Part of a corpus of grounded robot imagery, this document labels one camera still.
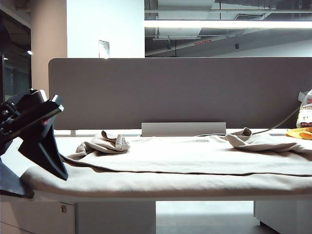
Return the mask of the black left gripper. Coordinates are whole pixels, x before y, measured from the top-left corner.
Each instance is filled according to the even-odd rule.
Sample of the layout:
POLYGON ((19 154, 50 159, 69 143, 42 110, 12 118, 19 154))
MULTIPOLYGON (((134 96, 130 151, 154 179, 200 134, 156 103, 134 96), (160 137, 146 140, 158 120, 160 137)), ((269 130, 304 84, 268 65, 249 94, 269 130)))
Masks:
MULTIPOLYGON (((54 95, 14 95, 0 105, 0 148, 7 149, 13 139, 23 142, 19 152, 53 175, 67 180, 68 174, 54 136, 56 115, 63 111, 62 98, 54 95)), ((0 161, 0 194, 33 198, 34 192, 0 161)))

